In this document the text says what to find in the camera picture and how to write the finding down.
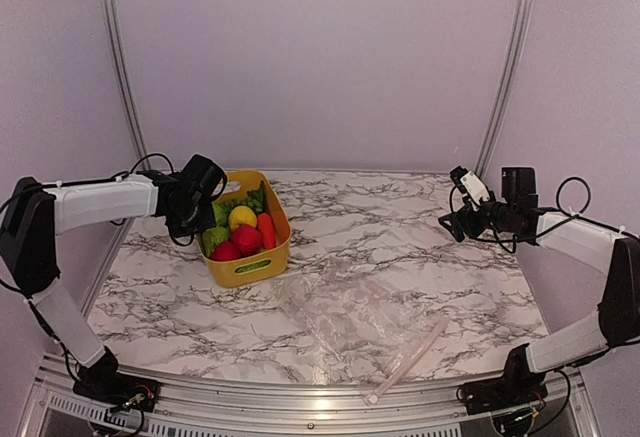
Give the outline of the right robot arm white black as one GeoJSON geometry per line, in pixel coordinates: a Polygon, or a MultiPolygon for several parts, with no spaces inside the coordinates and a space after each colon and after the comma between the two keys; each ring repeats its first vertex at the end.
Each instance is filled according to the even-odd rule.
{"type": "Polygon", "coordinates": [[[509,351],[501,374],[461,386],[474,409],[515,405],[544,389],[547,373],[593,362],[639,342],[639,238],[586,217],[583,209],[540,204],[531,167],[505,167],[495,194],[473,171],[450,173],[451,204],[439,223],[462,242],[522,252],[525,273],[553,331],[509,351]]]}

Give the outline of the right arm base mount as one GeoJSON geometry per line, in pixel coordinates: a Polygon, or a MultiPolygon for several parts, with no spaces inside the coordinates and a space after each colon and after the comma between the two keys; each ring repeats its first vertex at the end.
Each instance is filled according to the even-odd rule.
{"type": "Polygon", "coordinates": [[[525,405],[547,395],[543,382],[513,384],[503,377],[466,382],[456,391],[456,398],[465,406],[468,415],[525,405]]]}

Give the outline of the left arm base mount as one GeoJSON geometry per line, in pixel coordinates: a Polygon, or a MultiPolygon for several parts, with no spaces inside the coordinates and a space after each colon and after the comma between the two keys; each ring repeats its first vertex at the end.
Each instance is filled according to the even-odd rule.
{"type": "Polygon", "coordinates": [[[159,390],[160,384],[156,380],[121,373],[116,373],[114,379],[99,384],[76,382],[73,385],[75,394],[110,404],[119,410],[124,410],[126,402],[141,394],[143,399],[136,408],[145,413],[154,410],[159,390]]]}

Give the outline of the clear zip top bag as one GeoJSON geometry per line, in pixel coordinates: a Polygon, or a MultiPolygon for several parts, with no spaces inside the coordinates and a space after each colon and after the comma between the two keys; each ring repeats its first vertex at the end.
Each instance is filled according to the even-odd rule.
{"type": "Polygon", "coordinates": [[[417,366],[449,324],[446,315],[412,307],[396,287],[335,257],[318,271],[285,278],[278,298],[283,311],[357,381],[368,407],[417,366]]]}

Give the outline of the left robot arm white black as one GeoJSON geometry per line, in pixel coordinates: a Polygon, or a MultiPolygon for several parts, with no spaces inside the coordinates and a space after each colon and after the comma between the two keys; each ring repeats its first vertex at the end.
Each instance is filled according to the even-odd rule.
{"type": "Polygon", "coordinates": [[[106,402],[125,395],[118,361],[101,342],[60,282],[57,236],[115,220],[162,218],[173,240],[215,224],[212,203],[227,176],[194,155],[179,172],[128,171],[105,179],[40,183],[24,177],[2,204],[1,258],[34,316],[80,366],[78,380],[106,402]]]}

